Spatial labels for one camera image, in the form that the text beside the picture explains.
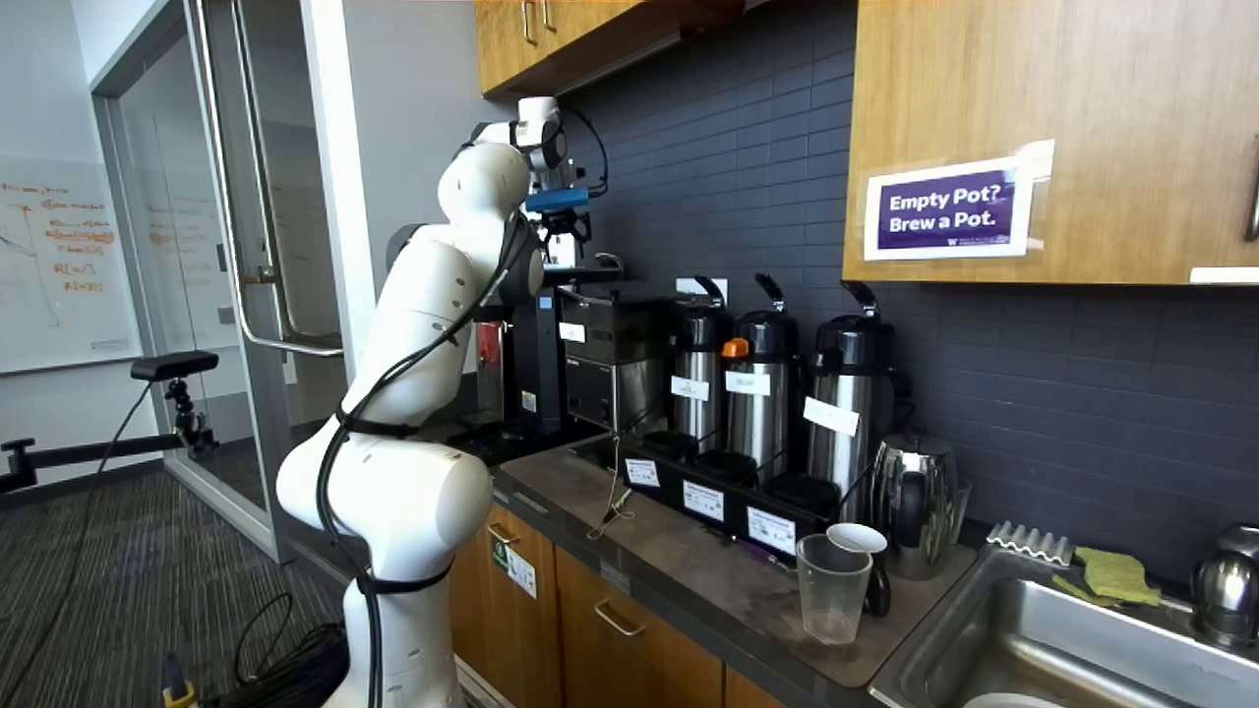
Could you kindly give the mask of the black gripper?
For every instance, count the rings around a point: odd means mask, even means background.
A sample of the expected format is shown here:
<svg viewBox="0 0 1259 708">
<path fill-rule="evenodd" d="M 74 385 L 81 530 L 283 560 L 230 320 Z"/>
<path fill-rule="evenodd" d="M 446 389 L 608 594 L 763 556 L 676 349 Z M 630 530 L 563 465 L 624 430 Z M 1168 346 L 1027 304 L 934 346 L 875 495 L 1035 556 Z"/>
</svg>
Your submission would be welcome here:
<svg viewBox="0 0 1259 708">
<path fill-rule="evenodd" d="M 549 271 L 570 271 L 584 244 L 591 240 L 591 206 L 601 195 L 599 183 L 584 183 L 568 170 L 549 170 L 532 180 L 525 216 L 536 229 Z"/>
</svg>

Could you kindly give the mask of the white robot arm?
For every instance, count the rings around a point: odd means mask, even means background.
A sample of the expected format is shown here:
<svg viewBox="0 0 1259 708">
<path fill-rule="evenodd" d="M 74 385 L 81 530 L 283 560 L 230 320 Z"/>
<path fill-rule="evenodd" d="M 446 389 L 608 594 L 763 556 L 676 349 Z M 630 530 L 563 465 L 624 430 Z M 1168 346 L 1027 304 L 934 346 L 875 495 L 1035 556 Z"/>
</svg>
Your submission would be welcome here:
<svg viewBox="0 0 1259 708">
<path fill-rule="evenodd" d="M 591 202 L 563 147 L 563 107 L 525 93 L 483 123 L 439 180 L 439 223 L 418 223 L 376 304 L 361 362 L 339 408 L 276 475 L 286 514 L 331 534 L 356 568 L 344 594 L 347 678 L 322 708 L 458 708 L 450 572 L 491 507 L 478 452 L 425 439 L 464 379 L 473 320 L 529 262 L 545 233 Z"/>
</svg>

